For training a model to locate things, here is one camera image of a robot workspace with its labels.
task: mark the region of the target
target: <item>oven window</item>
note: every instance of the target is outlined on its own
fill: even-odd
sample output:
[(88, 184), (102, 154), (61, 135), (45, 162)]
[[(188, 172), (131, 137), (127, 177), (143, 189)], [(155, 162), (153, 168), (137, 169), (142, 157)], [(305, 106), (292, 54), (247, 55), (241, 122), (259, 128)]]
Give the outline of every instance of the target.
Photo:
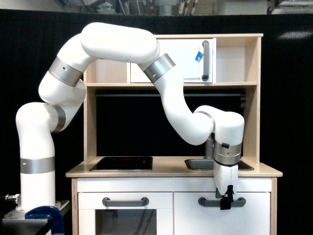
[(96, 210), (96, 235), (156, 235), (157, 210)]

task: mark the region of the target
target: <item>silver joint ring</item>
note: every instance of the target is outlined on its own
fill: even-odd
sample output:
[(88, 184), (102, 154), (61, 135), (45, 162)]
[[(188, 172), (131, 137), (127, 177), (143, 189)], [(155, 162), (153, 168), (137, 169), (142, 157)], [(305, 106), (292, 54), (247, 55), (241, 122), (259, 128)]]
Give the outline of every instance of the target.
[(152, 83), (155, 83), (160, 77), (162, 77), (168, 70), (174, 67), (176, 64), (166, 53), (159, 57), (156, 61), (149, 65), (144, 71), (147, 77)]
[(53, 105), (53, 107), (55, 108), (55, 110), (58, 113), (58, 124), (57, 124), (56, 128), (51, 133), (58, 133), (65, 126), (65, 122), (67, 120), (67, 117), (65, 115), (64, 110), (59, 105)]
[(207, 115), (211, 119), (211, 121), (213, 123), (213, 131), (215, 130), (215, 121), (214, 121), (214, 118), (210, 114), (208, 114), (208, 113), (206, 113), (204, 111), (196, 111), (196, 112), (194, 112), (194, 114), (196, 114), (196, 113)]
[(71, 87), (75, 87), (83, 75), (82, 72), (64, 63), (58, 57), (55, 58), (51, 67), (49, 68), (49, 73), (60, 82), (63, 82), (64, 84)]
[(213, 158), (222, 164), (233, 165), (237, 164), (241, 158), (242, 143), (238, 145), (229, 145), (227, 143), (218, 143), (214, 141)]
[(43, 174), (55, 170), (54, 157), (41, 159), (21, 158), (22, 174)]

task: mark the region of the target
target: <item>black cooktop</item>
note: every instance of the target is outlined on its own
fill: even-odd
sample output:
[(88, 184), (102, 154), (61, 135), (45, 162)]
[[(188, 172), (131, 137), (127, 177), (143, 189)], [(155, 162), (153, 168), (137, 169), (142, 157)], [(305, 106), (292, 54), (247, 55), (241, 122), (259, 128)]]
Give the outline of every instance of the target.
[(104, 157), (90, 171), (152, 170), (152, 157)]

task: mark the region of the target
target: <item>wooden countertop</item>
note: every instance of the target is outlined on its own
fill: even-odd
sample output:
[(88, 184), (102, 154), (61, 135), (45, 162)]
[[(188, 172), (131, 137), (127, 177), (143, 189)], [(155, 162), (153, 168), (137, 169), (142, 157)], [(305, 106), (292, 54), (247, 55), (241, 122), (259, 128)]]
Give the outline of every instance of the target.
[[(90, 177), (213, 177), (213, 171), (190, 170), (185, 164), (187, 159), (203, 157), (153, 157), (153, 169), (149, 171), (89, 171), (103, 157), (96, 157), (90, 163), (80, 163), (66, 173), (69, 178)], [(283, 173), (263, 163), (255, 164), (245, 158), (241, 159), (254, 168), (252, 171), (239, 171), (239, 177), (282, 177)]]

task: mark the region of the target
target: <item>gray handle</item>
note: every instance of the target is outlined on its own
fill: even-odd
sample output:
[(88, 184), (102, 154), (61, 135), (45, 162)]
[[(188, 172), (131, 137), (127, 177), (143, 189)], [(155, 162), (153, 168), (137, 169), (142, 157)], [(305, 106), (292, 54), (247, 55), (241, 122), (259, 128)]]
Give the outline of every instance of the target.
[(111, 201), (110, 198), (105, 197), (102, 204), (106, 207), (144, 207), (149, 204), (149, 199), (143, 197), (138, 201)]
[[(220, 200), (206, 200), (204, 197), (199, 198), (199, 205), (203, 207), (220, 207)], [(243, 207), (246, 204), (246, 200), (243, 197), (238, 198), (237, 201), (231, 202), (231, 207)]]
[(202, 75), (202, 80), (207, 81), (209, 79), (209, 74), (210, 74), (210, 61), (212, 60), (211, 58), (211, 51), (210, 51), (210, 43), (207, 40), (204, 40), (202, 42), (203, 46), (203, 75)]

